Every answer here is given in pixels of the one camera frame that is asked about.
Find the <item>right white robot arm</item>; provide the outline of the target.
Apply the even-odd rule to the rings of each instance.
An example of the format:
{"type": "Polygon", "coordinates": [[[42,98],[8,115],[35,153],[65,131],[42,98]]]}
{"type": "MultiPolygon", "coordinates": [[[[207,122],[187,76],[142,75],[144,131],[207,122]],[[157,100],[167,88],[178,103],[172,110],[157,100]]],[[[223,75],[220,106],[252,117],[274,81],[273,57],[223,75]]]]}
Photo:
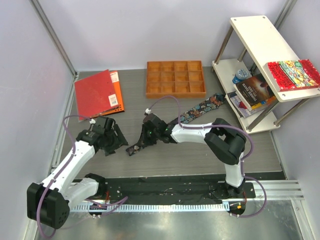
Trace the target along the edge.
{"type": "Polygon", "coordinates": [[[244,156],[246,138],[222,118],[203,125],[188,125],[177,120],[166,123],[150,113],[142,121],[139,140],[142,146],[152,146],[157,141],[166,144],[205,144],[224,164],[226,193],[236,198],[244,191],[241,158],[244,156]]]}

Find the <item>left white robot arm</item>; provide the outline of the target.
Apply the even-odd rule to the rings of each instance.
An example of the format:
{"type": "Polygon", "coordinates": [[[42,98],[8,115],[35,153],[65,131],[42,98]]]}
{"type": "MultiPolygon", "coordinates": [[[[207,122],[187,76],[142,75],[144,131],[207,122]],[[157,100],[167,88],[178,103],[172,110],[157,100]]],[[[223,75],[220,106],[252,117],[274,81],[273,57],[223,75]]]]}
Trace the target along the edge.
{"type": "Polygon", "coordinates": [[[79,203],[90,197],[102,199],[107,192],[104,177],[88,173],[78,184],[72,182],[98,151],[109,156],[126,145],[128,142],[113,118],[99,116],[92,120],[90,127],[78,134],[58,167],[41,183],[33,182],[28,187],[27,217],[57,230],[79,203]]]}

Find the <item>floral navy necktie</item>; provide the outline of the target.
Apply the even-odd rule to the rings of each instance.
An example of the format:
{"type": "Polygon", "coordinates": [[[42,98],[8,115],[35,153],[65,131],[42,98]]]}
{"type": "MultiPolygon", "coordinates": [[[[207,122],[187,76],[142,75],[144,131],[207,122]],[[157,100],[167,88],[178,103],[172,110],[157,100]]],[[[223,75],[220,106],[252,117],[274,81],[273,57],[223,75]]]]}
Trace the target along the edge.
{"type": "MultiPolygon", "coordinates": [[[[188,124],[193,120],[201,117],[207,112],[218,109],[225,102],[225,95],[221,93],[215,93],[206,100],[198,103],[193,108],[188,111],[182,113],[180,115],[180,120],[182,124],[188,124]]],[[[157,140],[151,140],[147,137],[147,130],[142,127],[141,134],[139,140],[136,144],[128,147],[125,151],[129,156],[136,154],[137,152],[143,150],[148,146],[155,145],[157,140]]]]}

